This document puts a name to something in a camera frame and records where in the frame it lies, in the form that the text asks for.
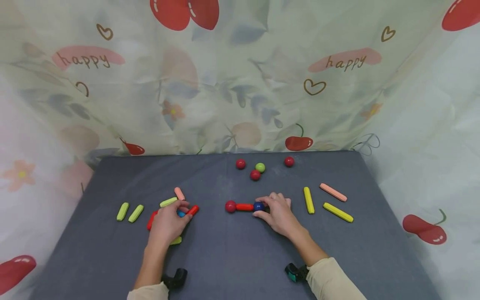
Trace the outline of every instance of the red stick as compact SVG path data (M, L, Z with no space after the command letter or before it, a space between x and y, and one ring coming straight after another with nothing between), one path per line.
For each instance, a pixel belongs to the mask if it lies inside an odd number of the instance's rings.
M253 204L249 204L249 203L237 203L236 207L237 207L237 210L241 210L244 212L253 211Z
M148 231L150 231L150 229L152 229L152 224L153 224L153 219L155 218L155 216L158 214L158 211L154 211L152 213L152 215L150 216L150 220L148 220L148 223L147 223L147 229Z
M187 215L192 215L194 216L196 213L198 213L198 210L200 208L198 207L198 205L194 205L192 206L192 208L187 212Z

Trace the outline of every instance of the orange stick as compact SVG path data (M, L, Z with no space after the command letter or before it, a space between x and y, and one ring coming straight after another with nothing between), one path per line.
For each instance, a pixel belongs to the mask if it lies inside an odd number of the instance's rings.
M320 184L320 188L340 201L345 202L347 200L347 197L344 194L340 193L337 190L334 190L333 188L329 187L325 183Z
M179 187L176 187L176 188L174 189L174 192L175 192L175 194L177 195L177 198L178 198L180 201L185 200L185 196L183 195L183 193L182 193L182 191L181 191L181 189L180 189Z

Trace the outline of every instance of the left hand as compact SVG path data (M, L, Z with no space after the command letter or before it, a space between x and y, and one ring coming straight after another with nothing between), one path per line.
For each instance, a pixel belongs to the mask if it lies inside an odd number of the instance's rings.
M168 206L160 208L154 218L147 246L153 248L168 247L183 232L188 222L192 219L192 215L185 215L184 217L177 215L177 210L184 213L188 212L189 205L190 203L185 200L177 200Z

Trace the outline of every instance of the beige sleeve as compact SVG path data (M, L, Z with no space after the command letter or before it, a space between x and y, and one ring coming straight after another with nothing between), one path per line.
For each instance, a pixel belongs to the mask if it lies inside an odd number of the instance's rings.
M134 289L128 293L127 300L168 300L168 288L162 282L154 286Z
M308 268L307 281L317 300L366 300L335 258L324 258Z

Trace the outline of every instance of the right hand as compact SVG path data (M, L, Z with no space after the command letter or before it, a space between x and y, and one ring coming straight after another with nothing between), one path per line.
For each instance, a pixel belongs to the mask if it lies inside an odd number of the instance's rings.
M275 232L291 239L292 236L305 230L290 209L292 203L290 198L284 198L281 193L272 192L269 196L257 198L255 201L268 206L270 213L260 210L254 212L253 216L267 222Z

